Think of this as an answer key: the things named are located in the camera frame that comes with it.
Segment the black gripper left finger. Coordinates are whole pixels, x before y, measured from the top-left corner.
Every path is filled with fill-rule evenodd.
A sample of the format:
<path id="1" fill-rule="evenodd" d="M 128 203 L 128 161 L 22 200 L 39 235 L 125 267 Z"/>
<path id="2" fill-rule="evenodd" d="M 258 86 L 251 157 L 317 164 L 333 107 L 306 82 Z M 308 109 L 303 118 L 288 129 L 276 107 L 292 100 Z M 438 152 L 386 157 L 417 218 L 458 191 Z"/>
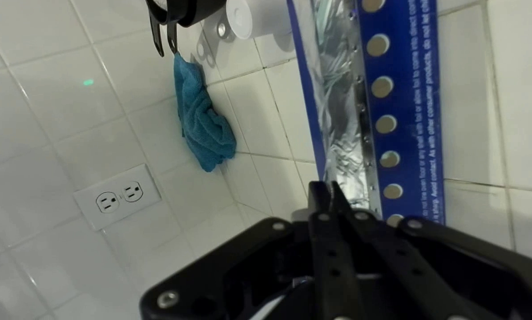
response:
<path id="1" fill-rule="evenodd" d="M 141 320 L 351 319 L 358 273 L 342 234 L 349 214 L 337 186 L 313 182 L 296 219 L 264 219 L 144 292 Z"/>

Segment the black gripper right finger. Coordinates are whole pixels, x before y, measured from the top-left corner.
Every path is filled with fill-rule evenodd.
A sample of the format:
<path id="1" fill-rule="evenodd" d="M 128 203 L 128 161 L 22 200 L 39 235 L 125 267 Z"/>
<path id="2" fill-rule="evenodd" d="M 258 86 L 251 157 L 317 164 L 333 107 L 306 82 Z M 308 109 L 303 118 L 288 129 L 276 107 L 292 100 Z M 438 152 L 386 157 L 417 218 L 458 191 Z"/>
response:
<path id="1" fill-rule="evenodd" d="M 532 320 L 532 258 L 422 218 L 386 226 L 333 184 L 351 269 L 401 320 Z"/>

